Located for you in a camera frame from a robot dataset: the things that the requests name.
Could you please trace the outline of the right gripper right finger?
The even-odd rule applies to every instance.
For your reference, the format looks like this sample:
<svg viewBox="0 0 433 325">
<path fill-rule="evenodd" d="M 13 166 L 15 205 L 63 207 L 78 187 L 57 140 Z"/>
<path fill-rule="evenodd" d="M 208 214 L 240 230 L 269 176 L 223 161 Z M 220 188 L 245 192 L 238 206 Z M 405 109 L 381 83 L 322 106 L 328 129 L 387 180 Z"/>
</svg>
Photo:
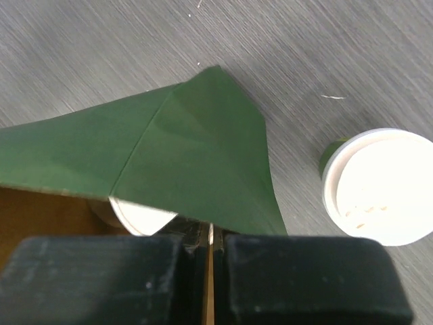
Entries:
<svg viewBox="0 0 433 325">
<path fill-rule="evenodd" d="M 253 236 L 214 229 L 217 324 L 411 324 L 386 249 L 333 236 Z"/>
</svg>

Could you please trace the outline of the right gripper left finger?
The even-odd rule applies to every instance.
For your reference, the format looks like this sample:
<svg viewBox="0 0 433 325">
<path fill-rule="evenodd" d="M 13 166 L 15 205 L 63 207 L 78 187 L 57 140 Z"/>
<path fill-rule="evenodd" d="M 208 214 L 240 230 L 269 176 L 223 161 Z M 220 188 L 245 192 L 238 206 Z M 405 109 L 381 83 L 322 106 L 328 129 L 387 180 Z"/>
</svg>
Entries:
<svg viewBox="0 0 433 325">
<path fill-rule="evenodd" d="M 199 324 L 207 227 L 153 236 L 33 236 L 1 272 L 2 324 Z"/>
</svg>

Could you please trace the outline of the white cup lid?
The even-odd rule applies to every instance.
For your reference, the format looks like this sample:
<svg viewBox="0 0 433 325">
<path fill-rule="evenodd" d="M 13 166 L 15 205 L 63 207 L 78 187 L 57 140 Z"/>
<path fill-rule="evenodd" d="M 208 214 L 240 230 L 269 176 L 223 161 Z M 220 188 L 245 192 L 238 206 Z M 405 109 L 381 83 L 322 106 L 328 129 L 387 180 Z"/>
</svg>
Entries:
<svg viewBox="0 0 433 325">
<path fill-rule="evenodd" d="M 134 236 L 152 236 L 178 215 L 115 197 L 109 197 L 109 202 L 119 222 Z"/>
<path fill-rule="evenodd" d="M 381 128 L 349 138 L 321 181 L 327 214 L 349 236 L 403 246 L 432 233 L 432 142 L 418 134 Z"/>
</svg>

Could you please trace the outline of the green paper bag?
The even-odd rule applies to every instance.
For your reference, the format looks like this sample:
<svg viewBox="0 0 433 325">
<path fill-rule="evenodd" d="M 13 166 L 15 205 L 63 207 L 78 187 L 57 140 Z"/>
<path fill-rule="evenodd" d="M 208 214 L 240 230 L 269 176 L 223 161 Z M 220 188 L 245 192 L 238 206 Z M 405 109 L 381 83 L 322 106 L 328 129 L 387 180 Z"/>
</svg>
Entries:
<svg viewBox="0 0 433 325">
<path fill-rule="evenodd" d="M 33 236 L 129 233 L 109 197 L 284 235 L 265 118 L 221 67 L 1 130 L 1 261 Z"/>
</svg>

